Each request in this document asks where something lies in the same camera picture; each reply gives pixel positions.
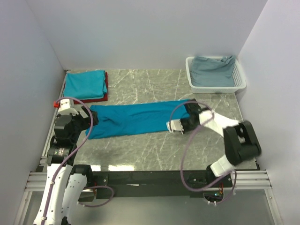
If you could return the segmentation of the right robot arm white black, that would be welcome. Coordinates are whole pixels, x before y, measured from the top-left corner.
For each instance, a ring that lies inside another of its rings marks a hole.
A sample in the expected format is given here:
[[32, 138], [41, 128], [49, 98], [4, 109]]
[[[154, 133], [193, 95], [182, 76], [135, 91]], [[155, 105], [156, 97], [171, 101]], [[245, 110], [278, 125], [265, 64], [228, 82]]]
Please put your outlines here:
[[183, 131], [194, 129], [189, 137], [186, 149], [200, 128], [208, 128], [219, 134], [225, 145], [225, 154], [209, 165], [210, 173], [206, 175], [206, 183], [216, 187], [222, 182], [222, 176], [232, 171], [244, 161], [261, 155], [262, 149], [252, 124], [247, 120], [233, 120], [225, 117], [208, 106], [200, 107], [195, 100], [184, 103], [190, 117], [182, 123]]

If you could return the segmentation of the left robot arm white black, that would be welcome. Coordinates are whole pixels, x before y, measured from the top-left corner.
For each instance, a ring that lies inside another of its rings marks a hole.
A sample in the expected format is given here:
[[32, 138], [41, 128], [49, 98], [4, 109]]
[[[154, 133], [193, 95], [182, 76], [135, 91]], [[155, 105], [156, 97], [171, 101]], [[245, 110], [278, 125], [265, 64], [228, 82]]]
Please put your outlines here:
[[82, 131], [98, 124], [97, 113], [86, 105], [84, 118], [72, 107], [59, 108], [54, 121], [54, 135], [47, 152], [47, 177], [35, 225], [69, 225], [71, 210], [76, 206], [83, 188], [94, 182], [89, 165], [74, 165], [77, 141]]

